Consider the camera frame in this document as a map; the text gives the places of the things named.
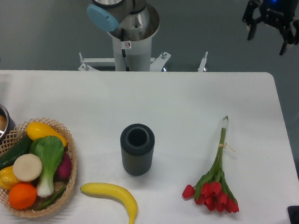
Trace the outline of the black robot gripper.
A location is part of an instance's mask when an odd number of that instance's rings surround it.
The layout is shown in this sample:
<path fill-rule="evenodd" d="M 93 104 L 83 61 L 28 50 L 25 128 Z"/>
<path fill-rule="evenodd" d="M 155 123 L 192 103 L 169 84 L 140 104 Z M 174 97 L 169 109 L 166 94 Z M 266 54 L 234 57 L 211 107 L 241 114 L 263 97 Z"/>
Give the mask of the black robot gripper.
<path fill-rule="evenodd" d="M 274 28 L 281 26 L 283 44 L 279 55 L 282 56 L 288 45 L 299 44 L 299 18 L 294 17 L 297 5 L 298 0 L 263 0 L 263 3 L 260 0 L 250 0 L 242 18 L 249 28 L 247 40 L 253 39 L 261 21 Z M 261 16 L 254 18 L 253 13 L 258 8 Z"/>

